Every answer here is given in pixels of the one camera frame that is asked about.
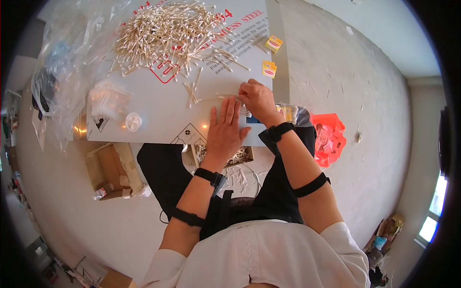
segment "bottle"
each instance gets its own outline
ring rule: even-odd
[[[102,186],[101,189],[95,191],[96,196],[93,196],[93,200],[99,200],[102,197],[106,196],[107,193],[111,193],[113,190],[114,190],[114,186],[111,183],[106,184]]]

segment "red plastic bag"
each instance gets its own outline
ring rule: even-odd
[[[343,136],[346,127],[336,113],[311,115],[311,121],[317,131],[314,159],[319,166],[328,168],[338,160],[346,145],[346,138]]]

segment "yellow box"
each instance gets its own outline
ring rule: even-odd
[[[262,74],[264,76],[269,76],[270,78],[275,77],[275,72],[277,71],[277,66],[274,62],[262,61]]]
[[[264,47],[266,47],[267,49],[269,49],[269,50],[271,50],[272,52],[275,53],[280,48],[282,43],[283,43],[282,40],[278,39],[274,35],[271,35],[271,37],[269,37],[269,40],[267,40]]]

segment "concrete floor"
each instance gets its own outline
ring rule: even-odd
[[[350,35],[342,20],[301,0],[278,1],[292,76],[290,103],[313,114],[337,113],[346,126],[348,143],[325,173],[344,221],[362,247],[379,221],[393,212],[406,177],[411,143],[406,80],[360,32],[352,27]],[[84,155],[102,143],[73,141],[63,155],[50,143],[48,131],[42,152],[31,124],[30,99],[30,89],[24,90],[18,163],[44,239],[70,266],[87,256],[140,283],[165,229],[157,200],[93,201]],[[357,130],[363,133],[359,144]],[[140,147],[132,144],[133,154]],[[249,166],[267,171],[273,156],[265,147],[254,151],[257,160]],[[255,194],[254,178],[244,169],[252,181],[245,195]]]

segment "sleeve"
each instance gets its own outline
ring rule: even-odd
[[[334,223],[320,233],[348,268],[355,287],[369,287],[368,257],[357,246],[344,222]]]
[[[141,288],[176,287],[186,257],[170,249],[155,252]]]

